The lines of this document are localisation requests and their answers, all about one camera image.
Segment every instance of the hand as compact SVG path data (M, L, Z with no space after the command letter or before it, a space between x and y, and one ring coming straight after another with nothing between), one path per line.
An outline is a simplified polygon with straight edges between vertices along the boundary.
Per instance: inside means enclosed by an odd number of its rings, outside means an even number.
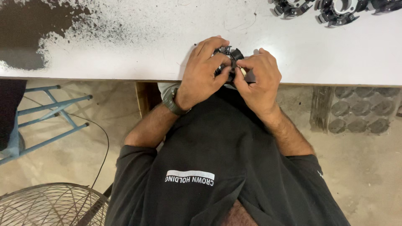
M229 41L218 35L200 42L191 52L183 80L174 99L181 109L188 110L208 99L228 80L232 64L230 59L221 53L211 57L215 49L228 45ZM215 70L222 64L226 67L215 77Z
M247 106L260 119L266 119L279 110L275 98L282 75L278 70L275 57L263 48L259 49L259 53L237 61L237 65L252 69L256 82L247 84L238 67L233 82Z

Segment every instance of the black watch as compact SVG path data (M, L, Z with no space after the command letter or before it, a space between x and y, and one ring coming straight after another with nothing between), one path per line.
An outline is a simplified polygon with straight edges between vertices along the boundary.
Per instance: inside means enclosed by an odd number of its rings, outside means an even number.
M168 92L163 97L163 104L175 115L184 115L188 111L181 109L176 103L173 101L174 97L177 94L177 88L170 88Z

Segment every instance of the fan grille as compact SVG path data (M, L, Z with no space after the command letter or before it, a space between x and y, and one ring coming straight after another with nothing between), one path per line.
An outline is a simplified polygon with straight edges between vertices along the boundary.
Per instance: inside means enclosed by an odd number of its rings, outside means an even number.
M101 226L108 203L87 186L37 185L0 197L0 226Z

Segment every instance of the blue stool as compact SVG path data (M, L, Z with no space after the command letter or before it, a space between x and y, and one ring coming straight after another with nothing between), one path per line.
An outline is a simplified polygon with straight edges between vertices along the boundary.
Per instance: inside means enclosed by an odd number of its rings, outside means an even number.
M3 159L0 160L0 165L4 164L10 160L16 159L24 154L28 154L38 148L41 148L43 146L45 146L46 144L49 144L53 141L56 141L60 138L63 138L67 135L70 135L72 133L74 133L75 131L78 131L84 127L89 126L89 123L85 123L83 125L77 126L74 121L70 118L70 116L68 116L68 114L64 111L65 108L67 108L68 106L78 102L78 101L83 101L83 100L89 100L92 99L92 95L88 95L85 97L80 97L80 98L75 98L72 100L68 100L68 101L62 101L62 102L57 102L56 99L52 96L52 94L49 92L49 90L51 89L60 89L61 86L57 85L57 86L47 86L47 87L39 87L39 88L30 88L30 89L26 89L25 92L35 92L35 91L44 91L49 98L53 101L53 104L49 104L49 105L43 105L40 107L34 107L34 108L30 108L30 109L26 109L26 110L22 110L22 111L17 111L17 114L15 115L15 123L14 123L14 129L12 130L11 134L10 134L10 139L7 145L7 148L0 151L0 157L2 157ZM26 114L30 114L33 112L37 112L37 111L42 111L45 109L51 109L57 107L56 109L52 110L51 112L49 112L48 114L42 116L39 119L35 119L26 123L22 123L22 124L18 124L18 116L20 115L26 115ZM63 134L60 134L54 138L51 138L49 140L43 141L40 144L34 145L30 148L26 148L25 149L25 142L24 139L22 138L21 134L18 132L18 128L27 126L27 125L32 125L34 123L40 122L40 121L44 121L53 117L57 117L59 115L62 115L73 127L72 130L67 131Z

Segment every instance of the wire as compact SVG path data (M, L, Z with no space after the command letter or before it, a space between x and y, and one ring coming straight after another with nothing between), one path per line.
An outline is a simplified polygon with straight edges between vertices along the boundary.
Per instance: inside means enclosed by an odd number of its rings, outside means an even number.
M24 97L27 98L28 100L32 101L32 102L35 102L35 103L39 104L40 106L43 106L43 104L41 104L41 103L39 103L39 102L37 102L37 101L35 101L35 100L29 98L29 97L26 97L26 96L24 96ZM103 132L105 133L105 135L106 135L106 138L107 138L107 150L106 150L105 158L103 159L102 165L100 166L100 169L99 169L99 171L98 171L98 174L97 174L97 176L96 176L96 178L95 178L95 180L94 180L94 182L93 182L93 184L92 184L92 186L91 186L91 188L93 188L94 185L95 185L95 183L96 183L96 181L98 180L99 174L101 173L102 167L103 167L103 165L104 165L104 163L105 163L105 161L106 161L107 154L109 153L109 146L110 146L110 144L109 144L109 136L107 135L107 132L102 128L102 126L100 126L98 123L96 123L96 122L94 122L94 121L91 121L91 120L89 120L89 119L83 118L83 117L81 117L81 116L75 115L75 114L70 114L70 113L67 113L67 114L92 122L93 124L99 126L99 128L101 128L101 129L103 130Z

